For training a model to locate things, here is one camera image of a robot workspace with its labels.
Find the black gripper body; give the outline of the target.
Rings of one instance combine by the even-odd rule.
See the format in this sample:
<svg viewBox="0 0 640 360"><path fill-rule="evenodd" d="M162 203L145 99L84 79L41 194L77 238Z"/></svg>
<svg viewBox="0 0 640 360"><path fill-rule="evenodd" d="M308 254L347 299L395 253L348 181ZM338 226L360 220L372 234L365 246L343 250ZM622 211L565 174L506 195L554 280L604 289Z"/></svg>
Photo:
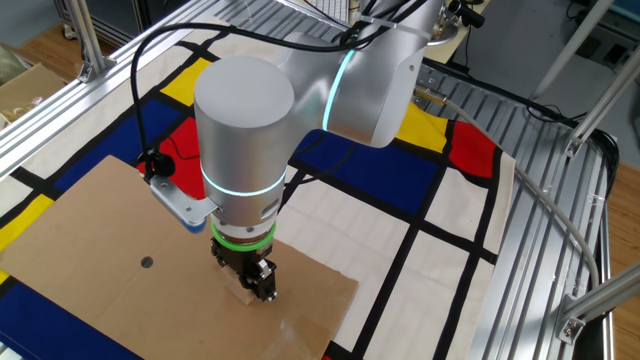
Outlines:
<svg viewBox="0 0 640 360"><path fill-rule="evenodd" d="M275 271L275 263L267 258L272 246L273 243L269 243L259 249L238 251L213 240L212 253L222 266L229 266L243 277L266 278Z"/></svg>

